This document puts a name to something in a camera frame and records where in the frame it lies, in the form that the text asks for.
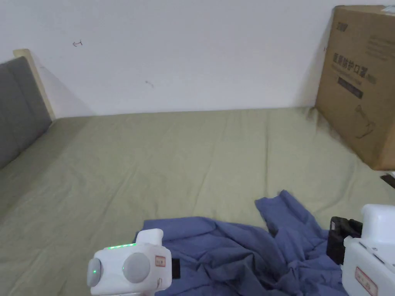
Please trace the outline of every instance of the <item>cardboard box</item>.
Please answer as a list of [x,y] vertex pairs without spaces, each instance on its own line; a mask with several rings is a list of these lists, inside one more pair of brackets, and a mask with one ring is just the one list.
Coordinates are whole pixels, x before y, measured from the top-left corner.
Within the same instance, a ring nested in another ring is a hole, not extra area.
[[317,109],[374,170],[395,170],[395,6],[338,6]]

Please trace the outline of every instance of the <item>white plastic housing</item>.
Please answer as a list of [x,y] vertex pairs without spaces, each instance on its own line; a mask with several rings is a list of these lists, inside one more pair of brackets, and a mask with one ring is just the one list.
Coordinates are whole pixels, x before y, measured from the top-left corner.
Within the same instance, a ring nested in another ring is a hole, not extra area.
[[395,295],[395,207],[367,204],[361,238],[347,237],[342,283],[350,296]]
[[[94,257],[99,258],[102,268],[99,283],[90,289],[91,294],[154,294],[156,291],[167,289],[172,282],[171,252],[162,246],[162,237],[163,232],[160,229],[144,230],[138,234],[135,245],[105,248],[96,252]],[[133,253],[145,254],[150,262],[150,272],[140,283],[129,282],[122,269],[125,260]]]

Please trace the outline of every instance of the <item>red label sticker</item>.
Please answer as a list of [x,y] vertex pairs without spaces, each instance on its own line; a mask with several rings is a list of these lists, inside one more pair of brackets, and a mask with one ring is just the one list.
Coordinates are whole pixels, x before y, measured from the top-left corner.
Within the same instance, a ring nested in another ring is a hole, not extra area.
[[162,256],[155,256],[155,265],[159,267],[166,266],[166,258]]
[[355,269],[355,278],[370,295],[378,295],[377,285],[359,267]]

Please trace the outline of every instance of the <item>pen mark on wall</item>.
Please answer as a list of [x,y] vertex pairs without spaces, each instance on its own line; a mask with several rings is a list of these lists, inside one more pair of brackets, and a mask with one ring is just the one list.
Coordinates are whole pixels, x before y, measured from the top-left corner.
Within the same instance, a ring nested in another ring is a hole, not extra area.
[[77,42],[73,42],[73,45],[74,45],[75,47],[77,47],[77,44],[81,44],[81,45],[82,45],[81,39],[79,40],[78,43],[77,43]]
[[146,80],[145,83],[149,84],[152,88],[155,88],[154,85],[151,82],[149,82],[148,80]]

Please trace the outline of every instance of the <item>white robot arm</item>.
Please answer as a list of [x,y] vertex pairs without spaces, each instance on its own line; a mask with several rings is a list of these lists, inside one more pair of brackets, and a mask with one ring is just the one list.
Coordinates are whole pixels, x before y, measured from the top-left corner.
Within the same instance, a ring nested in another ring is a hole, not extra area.
[[87,284],[94,296],[154,295],[179,278],[179,260],[162,246],[163,231],[140,231],[135,244],[107,247],[89,261]]
[[367,204],[363,224],[333,217],[327,254],[350,296],[395,295],[395,206]]

